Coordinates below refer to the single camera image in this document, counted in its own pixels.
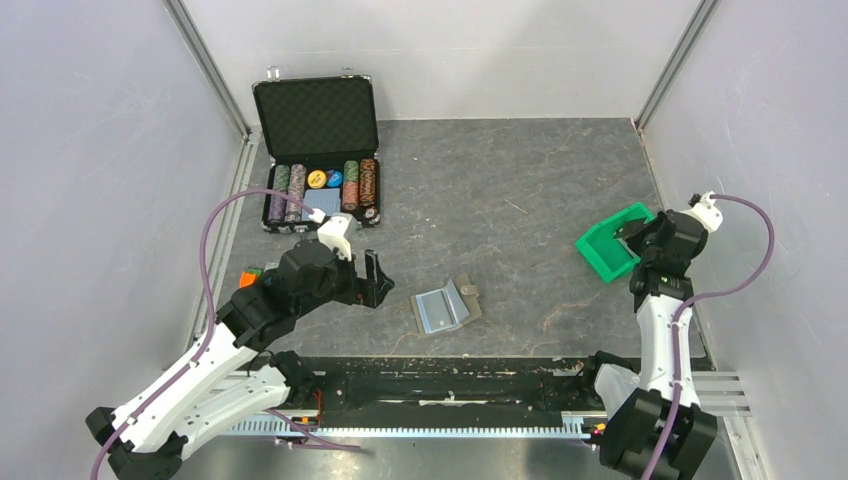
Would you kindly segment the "olive card holder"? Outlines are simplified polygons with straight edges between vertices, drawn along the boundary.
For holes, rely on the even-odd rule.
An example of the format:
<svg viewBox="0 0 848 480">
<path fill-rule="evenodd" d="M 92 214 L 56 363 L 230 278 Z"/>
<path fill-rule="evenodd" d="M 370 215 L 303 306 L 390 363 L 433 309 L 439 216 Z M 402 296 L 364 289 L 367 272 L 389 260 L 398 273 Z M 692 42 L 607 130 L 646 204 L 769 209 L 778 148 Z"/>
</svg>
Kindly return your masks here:
<svg viewBox="0 0 848 480">
<path fill-rule="evenodd" d="M 422 337 L 463 328 L 483 316 L 480 291 L 468 274 L 450 278 L 439 287 L 410 297 Z"/>
</svg>

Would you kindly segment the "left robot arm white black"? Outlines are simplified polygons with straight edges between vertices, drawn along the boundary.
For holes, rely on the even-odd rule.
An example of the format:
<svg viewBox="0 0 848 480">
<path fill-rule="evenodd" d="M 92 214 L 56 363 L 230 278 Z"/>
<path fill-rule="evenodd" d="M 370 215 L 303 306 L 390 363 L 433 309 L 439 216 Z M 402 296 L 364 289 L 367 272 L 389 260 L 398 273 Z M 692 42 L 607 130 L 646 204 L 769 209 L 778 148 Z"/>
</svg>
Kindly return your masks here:
<svg viewBox="0 0 848 480">
<path fill-rule="evenodd" d="M 223 391 L 214 389 L 317 308 L 330 302 L 378 307 L 395 283 L 374 251 L 366 250 L 365 266 L 365 277 L 358 277 L 353 257 L 317 240 L 285 252 L 277 267 L 233 293 L 203 339 L 146 390 L 86 417 L 101 446 L 91 476 L 108 463 L 119 479 L 170 479 L 201 446 L 245 418 L 306 405 L 314 374 L 293 351 L 272 355 Z"/>
</svg>

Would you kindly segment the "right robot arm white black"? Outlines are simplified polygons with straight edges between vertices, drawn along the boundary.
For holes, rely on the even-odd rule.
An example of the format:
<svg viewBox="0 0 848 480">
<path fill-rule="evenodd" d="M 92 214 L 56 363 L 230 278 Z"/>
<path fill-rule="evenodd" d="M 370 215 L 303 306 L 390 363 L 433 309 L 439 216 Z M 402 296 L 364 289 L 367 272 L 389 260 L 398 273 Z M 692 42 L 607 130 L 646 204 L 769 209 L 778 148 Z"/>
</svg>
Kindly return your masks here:
<svg viewBox="0 0 848 480">
<path fill-rule="evenodd" d="M 629 290 L 640 328 L 640 368 L 607 358 L 577 382 L 580 400 L 608 415 L 595 435 L 602 465 L 633 479 L 691 479 L 717 435 L 694 387 L 688 329 L 694 295 L 687 270 L 708 239 L 691 212 L 667 210 L 618 233 L 638 256 Z"/>
</svg>

